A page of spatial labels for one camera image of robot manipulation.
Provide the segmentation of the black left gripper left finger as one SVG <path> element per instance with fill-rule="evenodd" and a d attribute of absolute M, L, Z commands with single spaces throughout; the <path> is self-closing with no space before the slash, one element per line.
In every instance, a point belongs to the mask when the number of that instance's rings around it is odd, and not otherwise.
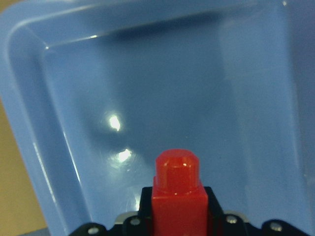
<path fill-rule="evenodd" d="M 151 236 L 152 223 L 152 187 L 144 187 L 141 192 L 139 210 L 127 212 L 116 218 L 116 223 L 110 229 L 104 225 L 89 222 L 79 226 L 71 236 Z"/>

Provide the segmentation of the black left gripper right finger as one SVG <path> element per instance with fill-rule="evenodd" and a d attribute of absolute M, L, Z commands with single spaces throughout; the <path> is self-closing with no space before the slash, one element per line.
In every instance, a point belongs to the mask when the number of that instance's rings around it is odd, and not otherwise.
<path fill-rule="evenodd" d="M 245 217 L 224 212 L 211 187 L 205 188 L 208 194 L 209 236 L 306 236 L 301 229 L 279 219 L 267 220 L 258 228 Z"/>

